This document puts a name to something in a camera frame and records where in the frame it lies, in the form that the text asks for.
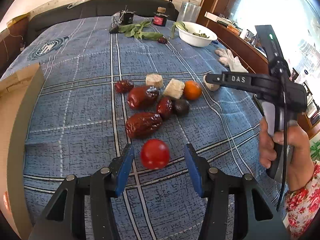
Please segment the floral sleeve forearm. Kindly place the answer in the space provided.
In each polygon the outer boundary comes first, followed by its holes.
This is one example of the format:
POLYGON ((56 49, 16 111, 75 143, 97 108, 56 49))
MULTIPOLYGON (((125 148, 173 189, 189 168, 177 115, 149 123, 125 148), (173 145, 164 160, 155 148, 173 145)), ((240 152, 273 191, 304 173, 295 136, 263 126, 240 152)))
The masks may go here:
POLYGON ((291 239, 298 239, 306 232, 319 210, 319 161, 313 164, 309 182, 297 191, 288 191, 285 196, 291 239))

